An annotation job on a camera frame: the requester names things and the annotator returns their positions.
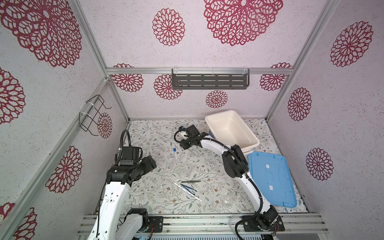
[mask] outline leaf pattern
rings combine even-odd
[[[280,154],[265,120],[244,120],[260,140],[254,151]],[[207,131],[204,120],[135,120],[129,127],[133,146],[143,149],[143,156],[151,155],[157,168],[133,182],[129,196],[124,201],[123,213],[132,207],[145,207],[150,214],[214,214],[250,213],[253,205],[240,184],[230,178],[219,155],[208,149],[192,146],[183,150],[173,140],[173,134],[180,126],[195,125],[200,131]],[[173,149],[176,148],[178,159]],[[192,167],[190,177],[186,176]],[[196,189],[202,202],[191,197],[173,182],[200,180],[186,184]],[[276,207],[280,213],[308,212],[295,183],[293,184],[298,204],[295,208]],[[233,193],[236,201],[228,204],[227,194]]]

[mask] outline small red flower motif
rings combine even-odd
[[[108,138],[112,133],[112,120],[108,113],[102,113],[97,120],[97,130],[102,138]]]
[[[0,16],[38,60],[66,68],[80,57],[81,33],[66,0],[0,0]]]
[[[283,0],[204,0],[207,28],[221,43],[244,45],[265,33]]]
[[[271,68],[290,68],[292,67],[289,63],[278,63],[272,65]],[[264,74],[260,79],[260,86],[268,91],[279,89],[283,84],[287,75],[285,74]]]
[[[172,78],[169,74],[158,76],[153,87],[157,95],[168,100],[178,98],[183,92],[183,90],[175,90],[172,88]]]
[[[15,234],[13,235],[13,240],[31,240],[35,235],[35,229],[37,226],[37,214],[35,213],[35,208],[31,207],[29,209],[29,214],[24,217],[22,224],[17,228]]]
[[[50,192],[63,193],[68,191],[79,179],[83,167],[82,161],[78,149],[70,146],[45,186]]]
[[[156,38],[166,46],[178,44],[185,32],[183,18],[169,8],[163,8],[157,12],[152,21],[152,29]]]
[[[327,180],[333,173],[331,156],[323,149],[312,149],[307,155],[306,163],[308,171],[317,180]]]
[[[19,81],[0,68],[0,125],[18,118],[25,106],[25,95]]]
[[[0,224],[8,215],[9,211],[12,209],[14,205],[15,203],[7,202],[6,204],[0,206]]]
[[[114,68],[133,68],[129,64],[119,63]],[[113,82],[127,92],[136,92],[143,87],[143,78],[141,74],[115,74],[111,76]]]
[[[211,108],[220,108],[227,103],[228,96],[224,91],[214,90],[205,98],[205,103]]]
[[[372,41],[372,26],[360,21],[344,29],[331,48],[331,61],[338,67],[348,66],[361,58]]]
[[[288,101],[289,116],[295,121],[303,120],[310,112],[311,103],[311,95],[307,89],[294,90]]]

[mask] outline black mounting plate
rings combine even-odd
[[[153,232],[162,232],[163,231],[163,219],[164,217],[148,217],[149,223],[152,223],[153,225]],[[151,232],[152,227],[149,226],[149,228],[145,232]]]
[[[242,216],[242,219],[245,219],[245,218],[248,218],[250,217],[250,215],[248,216]],[[245,224],[243,223],[243,226],[244,226],[244,231],[246,232],[262,232],[258,227],[257,227],[257,222],[253,222],[252,220],[251,221],[247,221],[248,224]],[[283,221],[281,220],[281,217],[278,216],[277,217],[277,220],[274,224],[271,225],[271,227],[269,227],[269,231],[271,232],[275,232],[275,231],[278,231],[278,232],[282,232],[282,231],[285,231],[285,227],[284,227],[284,224],[283,224]]]

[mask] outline wire rack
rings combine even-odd
[[[100,104],[99,107],[96,108],[95,105],[96,105],[98,102],[100,102],[101,104]],[[99,112],[100,109],[101,109],[101,107],[104,107],[105,109],[111,109],[112,107],[107,108],[107,107],[104,105],[104,99],[103,99],[100,95],[95,95],[95,96],[91,97],[88,101],[86,101],[86,103],[91,104],[91,105],[92,105],[92,108],[91,108],[87,113],[85,113],[85,112],[80,112],[80,113],[79,113],[79,127],[81,127],[81,129],[84,130],[85,132],[89,132],[89,133],[92,134],[93,136],[98,136],[98,134],[97,134],[97,135],[96,135],[96,134],[93,134],[89,128],[90,128],[90,126],[91,126],[91,124],[92,124],[93,122],[94,122],[96,125],[98,125],[94,119],[95,119],[95,117],[97,116],[97,114],[101,115],[101,113]],[[92,109],[95,109],[95,110],[96,110],[94,116],[91,116],[91,115],[89,114],[89,113],[91,112]],[[88,119],[88,118],[91,119],[91,122],[88,124],[88,126],[86,126],[86,125],[84,125],[84,122],[85,122],[86,119]]]

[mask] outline ventilation grille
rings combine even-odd
[[[148,235],[135,236],[140,240],[147,240]],[[262,240],[260,234],[242,234],[244,240]],[[153,235],[151,240],[239,240],[235,234],[228,235]]]
[[[249,69],[244,74],[174,74],[172,87],[177,90],[189,89],[247,89]]]

